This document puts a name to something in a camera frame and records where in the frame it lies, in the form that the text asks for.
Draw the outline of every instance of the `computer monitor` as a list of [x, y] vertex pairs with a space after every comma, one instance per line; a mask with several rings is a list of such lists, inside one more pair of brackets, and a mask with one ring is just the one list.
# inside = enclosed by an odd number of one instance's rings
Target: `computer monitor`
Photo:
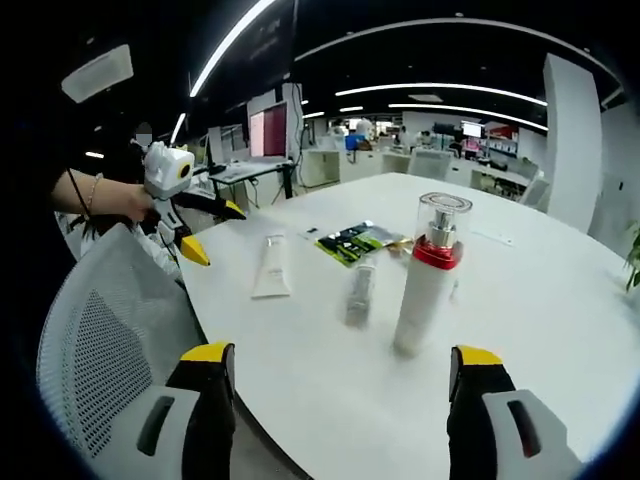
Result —
[[462, 122], [462, 133], [467, 137], [482, 137], [482, 125], [479, 123]]
[[287, 104], [251, 115], [249, 146], [252, 157], [284, 157], [287, 154]]

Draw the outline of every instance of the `air vent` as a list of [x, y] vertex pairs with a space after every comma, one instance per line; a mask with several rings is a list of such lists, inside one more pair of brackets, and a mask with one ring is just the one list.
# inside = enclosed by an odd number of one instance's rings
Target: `air vent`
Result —
[[62, 81], [62, 91], [74, 102], [87, 98], [133, 77], [129, 45], [120, 45], [94, 58]]

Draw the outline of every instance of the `clear bottle cap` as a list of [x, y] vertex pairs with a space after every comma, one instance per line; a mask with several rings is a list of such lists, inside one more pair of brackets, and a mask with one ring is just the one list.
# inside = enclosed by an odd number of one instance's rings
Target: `clear bottle cap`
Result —
[[466, 231], [468, 213], [473, 207], [466, 198], [431, 192], [420, 197], [416, 240], [436, 247], [451, 248]]

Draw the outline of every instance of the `white round table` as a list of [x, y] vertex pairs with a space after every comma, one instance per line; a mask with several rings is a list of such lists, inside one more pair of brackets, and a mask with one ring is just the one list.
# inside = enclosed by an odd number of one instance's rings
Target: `white round table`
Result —
[[[303, 238], [363, 220], [413, 235], [418, 197], [474, 202], [451, 335], [414, 360], [391, 342], [406, 267], [377, 254], [369, 326], [344, 325], [350, 271]], [[293, 294], [252, 300], [264, 236], [285, 232]], [[518, 388], [565, 423], [583, 461], [605, 445], [640, 377], [640, 324], [624, 301], [624, 261], [592, 238], [514, 202], [387, 174], [304, 195], [198, 235], [211, 258], [181, 259], [209, 341], [236, 344], [236, 387], [273, 440], [317, 480], [448, 478], [450, 348], [500, 356]]]

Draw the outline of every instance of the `bracelet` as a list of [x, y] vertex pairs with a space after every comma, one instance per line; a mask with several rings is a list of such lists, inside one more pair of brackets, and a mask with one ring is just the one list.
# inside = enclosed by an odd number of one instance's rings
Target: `bracelet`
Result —
[[98, 182], [100, 181], [100, 179], [104, 178], [104, 175], [102, 175], [101, 173], [99, 173], [98, 175], [96, 175], [96, 179], [93, 182], [93, 187], [91, 187], [91, 194], [89, 195], [89, 212], [91, 212], [91, 206], [93, 205], [93, 194], [96, 191], [96, 185], [98, 185]]

